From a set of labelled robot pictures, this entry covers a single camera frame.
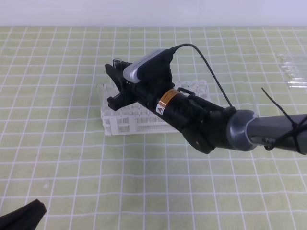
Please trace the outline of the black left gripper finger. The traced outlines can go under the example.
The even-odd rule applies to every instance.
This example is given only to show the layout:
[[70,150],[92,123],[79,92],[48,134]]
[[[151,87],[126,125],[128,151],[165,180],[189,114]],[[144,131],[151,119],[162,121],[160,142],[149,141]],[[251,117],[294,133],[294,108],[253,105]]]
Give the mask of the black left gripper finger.
[[130,62],[122,62],[121,69],[114,68],[113,64],[105,64],[106,74],[114,82],[119,92],[121,92],[126,85],[126,80],[123,77],[123,70],[131,64]]

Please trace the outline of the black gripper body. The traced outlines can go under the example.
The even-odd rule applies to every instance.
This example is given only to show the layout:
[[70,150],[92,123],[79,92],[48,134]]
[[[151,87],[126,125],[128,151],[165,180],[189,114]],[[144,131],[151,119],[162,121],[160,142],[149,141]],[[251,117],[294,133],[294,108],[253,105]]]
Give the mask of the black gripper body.
[[140,103],[145,108],[155,112],[159,99],[175,85],[169,64],[149,65],[141,70],[142,80],[136,83],[130,79],[130,74],[136,74],[137,69],[131,64],[123,64],[119,73],[119,107]]

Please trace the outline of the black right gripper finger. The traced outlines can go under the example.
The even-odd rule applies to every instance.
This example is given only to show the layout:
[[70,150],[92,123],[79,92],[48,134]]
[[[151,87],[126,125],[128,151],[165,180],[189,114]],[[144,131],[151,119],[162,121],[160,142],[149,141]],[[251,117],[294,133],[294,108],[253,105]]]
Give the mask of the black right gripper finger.
[[134,103],[134,96],[130,93],[119,93],[107,98],[108,107],[114,111]]

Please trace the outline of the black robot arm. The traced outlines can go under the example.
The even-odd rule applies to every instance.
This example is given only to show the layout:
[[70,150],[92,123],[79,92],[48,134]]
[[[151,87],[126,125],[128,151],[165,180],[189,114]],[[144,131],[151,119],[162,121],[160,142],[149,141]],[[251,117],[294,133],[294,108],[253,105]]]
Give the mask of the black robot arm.
[[145,79],[124,79],[128,63],[105,65],[119,93],[108,98],[113,110],[139,103],[178,130],[196,150],[208,154],[215,148],[250,151],[262,145],[307,152],[307,116],[257,117],[251,110],[223,108],[185,89],[175,89],[169,66],[151,68]]

